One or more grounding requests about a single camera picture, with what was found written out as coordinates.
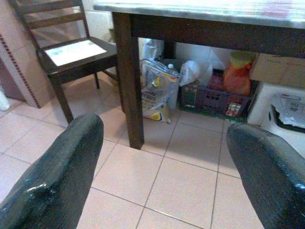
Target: decorative tile trim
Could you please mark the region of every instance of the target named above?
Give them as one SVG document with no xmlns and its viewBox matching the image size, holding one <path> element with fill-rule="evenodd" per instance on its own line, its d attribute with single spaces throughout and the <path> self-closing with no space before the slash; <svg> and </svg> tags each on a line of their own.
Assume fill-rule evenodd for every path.
<svg viewBox="0 0 305 229">
<path fill-rule="evenodd" d="M 21 69 L 19 68 L 19 66 L 18 66 L 18 64 L 17 64 L 17 62 L 16 62 L 16 60 L 15 60 L 15 58 L 14 58 L 12 52 L 11 52 L 10 49 L 9 49 L 9 46 L 6 44 L 6 42 L 5 42 L 5 40 L 4 40 L 4 38 L 3 38 L 3 36 L 2 36 L 1 33 L 0 33 L 0 42 L 2 43 L 2 45 L 3 45 L 3 47 L 4 47 L 5 51 L 6 51 L 6 53 L 9 55 L 10 60 L 11 60 L 12 63 L 14 64 L 14 66 L 15 66 L 15 68 L 16 68 L 16 70 L 17 70 L 19 76 L 20 76 L 20 78 L 22 79 L 24 85 L 26 86 L 26 88 L 28 89 L 30 95 L 32 96 L 32 99 L 34 100 L 36 106 L 37 106 L 38 108 L 41 108 L 40 104 L 38 103 L 38 100 L 36 99 L 36 97 L 35 97 L 35 95 L 34 95 L 32 89 L 30 88 L 30 86 L 29 86 L 29 84 L 28 84 L 26 78 L 24 77 L 23 73 L 21 72 Z"/>
</svg>

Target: table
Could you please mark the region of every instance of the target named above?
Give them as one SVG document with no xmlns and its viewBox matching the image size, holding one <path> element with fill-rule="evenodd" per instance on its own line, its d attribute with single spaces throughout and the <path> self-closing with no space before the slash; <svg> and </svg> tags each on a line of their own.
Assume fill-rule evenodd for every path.
<svg viewBox="0 0 305 229">
<path fill-rule="evenodd" d="M 305 4 L 250 0 L 97 0 L 111 11 L 130 146 L 144 144 L 138 38 L 305 58 Z"/>
</svg>

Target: orange bottle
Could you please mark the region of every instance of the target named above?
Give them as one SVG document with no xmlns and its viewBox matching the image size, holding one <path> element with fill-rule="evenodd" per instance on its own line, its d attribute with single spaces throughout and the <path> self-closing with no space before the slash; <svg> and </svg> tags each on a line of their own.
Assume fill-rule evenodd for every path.
<svg viewBox="0 0 305 229">
<path fill-rule="evenodd" d="M 223 89 L 227 92 L 248 96 L 251 89 L 249 70 L 253 55 L 249 52 L 233 51 L 230 63 L 224 71 Z"/>
</svg>

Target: table top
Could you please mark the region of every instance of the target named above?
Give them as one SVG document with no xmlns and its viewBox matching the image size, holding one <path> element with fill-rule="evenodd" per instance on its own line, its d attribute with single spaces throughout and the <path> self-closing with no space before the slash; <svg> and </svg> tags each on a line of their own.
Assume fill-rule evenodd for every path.
<svg viewBox="0 0 305 229">
<path fill-rule="evenodd" d="M 95 0 L 95 10 L 305 29 L 305 0 Z"/>
</svg>

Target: cardboard box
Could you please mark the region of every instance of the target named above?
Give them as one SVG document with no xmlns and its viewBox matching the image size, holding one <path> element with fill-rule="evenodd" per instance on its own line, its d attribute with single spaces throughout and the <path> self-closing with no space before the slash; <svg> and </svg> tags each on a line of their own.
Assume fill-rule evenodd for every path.
<svg viewBox="0 0 305 229">
<path fill-rule="evenodd" d="M 258 54 L 250 78 L 262 82 L 305 88 L 305 60 Z"/>
</svg>

